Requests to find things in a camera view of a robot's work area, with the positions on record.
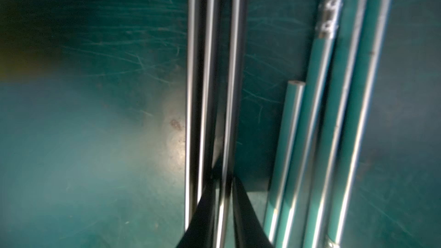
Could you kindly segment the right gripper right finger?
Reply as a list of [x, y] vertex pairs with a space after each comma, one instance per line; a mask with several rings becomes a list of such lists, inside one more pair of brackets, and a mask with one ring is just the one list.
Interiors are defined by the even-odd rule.
[[234, 237], [237, 248], [272, 248], [241, 180], [232, 181]]

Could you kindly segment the black pencil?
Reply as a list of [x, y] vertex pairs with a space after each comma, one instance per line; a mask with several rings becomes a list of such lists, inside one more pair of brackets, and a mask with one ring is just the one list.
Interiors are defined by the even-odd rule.
[[188, 0], [184, 228], [210, 178], [222, 0]]
[[212, 245], [214, 248], [223, 248], [226, 242], [227, 220], [234, 177], [238, 118], [240, 114], [247, 6], [248, 0], [232, 0], [225, 133], [219, 180], [217, 224]]

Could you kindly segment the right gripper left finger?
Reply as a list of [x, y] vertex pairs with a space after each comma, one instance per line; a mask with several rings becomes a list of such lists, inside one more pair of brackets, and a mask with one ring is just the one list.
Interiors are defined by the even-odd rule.
[[211, 248], [215, 218], [215, 180], [211, 179], [204, 189], [194, 216], [177, 248]]

